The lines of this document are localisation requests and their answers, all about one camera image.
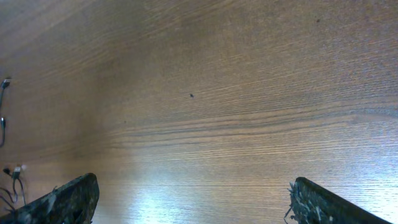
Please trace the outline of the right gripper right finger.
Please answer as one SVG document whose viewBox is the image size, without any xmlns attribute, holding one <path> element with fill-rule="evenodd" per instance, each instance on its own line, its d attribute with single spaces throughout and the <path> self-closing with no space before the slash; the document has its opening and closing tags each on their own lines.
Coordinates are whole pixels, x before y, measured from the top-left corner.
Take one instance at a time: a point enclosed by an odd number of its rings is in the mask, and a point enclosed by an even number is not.
<svg viewBox="0 0 398 224">
<path fill-rule="evenodd" d="M 390 224 L 305 177 L 290 183 L 284 218 L 298 224 Z"/>
</svg>

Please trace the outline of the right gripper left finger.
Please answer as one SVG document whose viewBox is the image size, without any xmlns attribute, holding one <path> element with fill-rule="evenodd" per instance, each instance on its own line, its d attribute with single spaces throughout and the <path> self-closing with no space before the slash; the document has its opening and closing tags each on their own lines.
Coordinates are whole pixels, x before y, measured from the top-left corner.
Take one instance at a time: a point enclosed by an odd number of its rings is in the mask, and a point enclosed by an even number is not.
<svg viewBox="0 0 398 224">
<path fill-rule="evenodd" d="M 97 177 L 87 173 L 1 217 L 1 224 L 91 224 L 100 197 Z"/>
</svg>

